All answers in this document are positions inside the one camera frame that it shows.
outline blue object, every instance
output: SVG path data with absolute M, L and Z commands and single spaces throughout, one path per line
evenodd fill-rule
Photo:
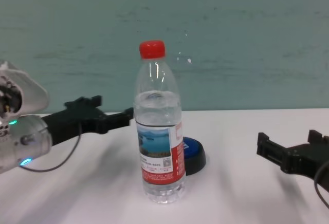
M 17 123 L 17 120 L 13 120 L 12 122 L 9 122 L 10 125 L 14 125 Z
M 199 152 L 199 143 L 193 138 L 183 138 L 184 142 L 184 159 L 194 157 Z
M 21 162 L 21 166 L 24 166 L 26 164 L 29 164 L 31 161 L 32 161 L 31 158 L 27 158 L 27 159 L 25 159 L 24 161 Z

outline bottle cap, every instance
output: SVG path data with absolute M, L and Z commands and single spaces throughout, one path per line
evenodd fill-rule
M 186 175 L 199 172 L 206 165 L 206 154 L 202 144 L 188 137 L 183 137 L 184 162 Z
M 156 59 L 166 56 L 166 48 L 163 41 L 146 41 L 139 45 L 139 53 L 142 59 Z

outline bottle label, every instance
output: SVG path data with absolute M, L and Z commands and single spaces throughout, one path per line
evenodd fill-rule
M 168 127 L 137 123 L 137 133 L 144 180 L 151 184 L 179 180 L 185 173 L 181 123 Z

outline black cable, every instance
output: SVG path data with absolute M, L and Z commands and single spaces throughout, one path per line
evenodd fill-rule
M 67 160 L 71 157 L 71 155 L 73 154 L 73 152 L 76 150 L 80 140 L 81 140 L 81 136 L 82 136 L 82 127 L 81 127 L 81 124 L 79 123 L 79 136 L 78 136 L 78 139 L 73 147 L 73 149 L 71 150 L 70 154 L 68 154 L 68 156 L 65 158 L 64 161 L 62 161 L 60 164 L 58 164 L 57 166 L 55 167 L 52 167 L 50 169 L 43 169 L 43 170 L 38 170 L 38 169 L 30 169 L 28 167 L 24 167 L 24 166 L 20 166 L 22 169 L 25 169 L 27 171 L 31 171 L 31 172 L 35 172 L 35 173 L 45 173 L 45 172 L 50 172 L 50 171 L 53 171 L 55 169 L 58 169 L 59 167 L 61 167 L 65 162 L 67 162 Z
M 321 201 L 324 203 L 324 205 L 329 209 L 329 203 L 327 203 L 326 200 L 324 200 L 323 196 L 321 195 L 319 188 L 318 188 L 318 182 L 319 182 L 319 178 L 321 177 L 323 171 L 329 166 L 329 161 L 327 161 L 324 165 L 322 165 L 318 171 L 316 172 L 315 176 L 314 176 L 314 188 L 315 191 L 317 192 L 319 198 L 321 199 Z

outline plastic water bottle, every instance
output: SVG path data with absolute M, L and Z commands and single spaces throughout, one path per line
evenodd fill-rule
M 174 75 L 165 62 L 162 41 L 139 46 L 143 65 L 134 101 L 143 186 L 158 203 L 171 203 L 185 190 L 181 106 Z

